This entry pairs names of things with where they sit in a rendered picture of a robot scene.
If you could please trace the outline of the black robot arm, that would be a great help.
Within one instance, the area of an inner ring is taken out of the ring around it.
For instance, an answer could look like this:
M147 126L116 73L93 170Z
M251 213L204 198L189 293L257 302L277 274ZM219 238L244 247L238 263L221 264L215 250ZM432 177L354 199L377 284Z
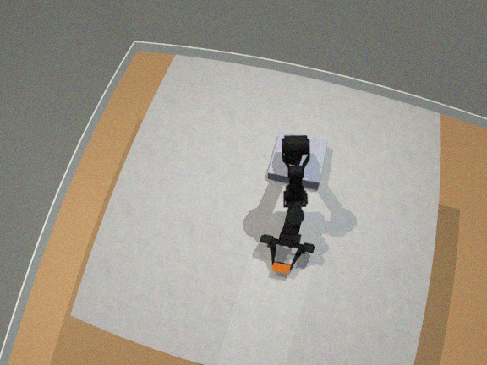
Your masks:
M284 155L285 154L285 155ZM308 154L308 155L307 155ZM299 165L302 156L307 155L302 166ZM306 135L285 136L282 138L282 159L288 168L289 184L284 191L283 207L288 207L285 222L291 225L300 225L304 219L302 207L308 204L307 192L304 191L302 180L304 168L309 162L309 139ZM294 166L290 166L290 165ZM300 244L301 236L296 234L296 229L291 232L282 228L279 236L279 244L293 248L293 244Z

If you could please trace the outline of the orange block with black square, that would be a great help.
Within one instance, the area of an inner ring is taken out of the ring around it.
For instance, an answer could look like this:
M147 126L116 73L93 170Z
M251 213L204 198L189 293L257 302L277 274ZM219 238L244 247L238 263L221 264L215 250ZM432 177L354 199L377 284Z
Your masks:
M277 271L277 272L281 272L281 273L284 273L284 274L285 273L289 274L290 267L291 267L290 264L285 264L285 263L282 263L282 262L275 262L273 264L271 270L274 270L274 271Z

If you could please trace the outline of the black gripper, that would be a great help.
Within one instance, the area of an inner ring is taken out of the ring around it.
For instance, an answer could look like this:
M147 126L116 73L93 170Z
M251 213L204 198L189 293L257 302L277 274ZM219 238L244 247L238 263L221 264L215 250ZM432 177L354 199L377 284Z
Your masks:
M296 229L296 234L299 234L299 229L300 229L300 226L299 225L291 225L291 224L288 224L288 223L285 223L284 222L284 228L287 227L287 231L292 231L293 229ZM260 239L260 242L262 243L265 243L265 244L268 244L267 247L270 247L270 250L271 250L271 258L272 258L272 265L275 263L275 258L276 258L276 244L279 244L279 239L275 239L273 238L273 236L271 235L267 235L267 234L264 234L261 236L261 239ZM293 265L296 263L298 257L303 254L303 253L313 253L314 252L314 249L315 249L315 246L311 243L304 243L303 244L293 244L293 247L294 248L298 248L298 250L296 251L295 253L295 256L293 258L293 261L292 261L292 264L291 264L291 267L290 269L293 267Z

